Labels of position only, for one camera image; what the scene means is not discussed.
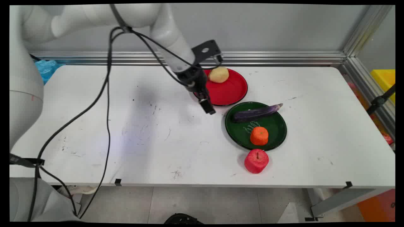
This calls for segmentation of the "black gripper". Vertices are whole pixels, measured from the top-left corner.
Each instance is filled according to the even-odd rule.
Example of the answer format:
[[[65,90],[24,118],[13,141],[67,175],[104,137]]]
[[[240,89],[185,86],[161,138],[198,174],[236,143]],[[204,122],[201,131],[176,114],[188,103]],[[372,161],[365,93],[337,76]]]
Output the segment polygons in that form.
[[[189,92],[193,92],[206,114],[216,113],[206,87],[207,75],[204,70],[190,67],[183,72],[176,72],[176,76],[186,84],[186,89]]]

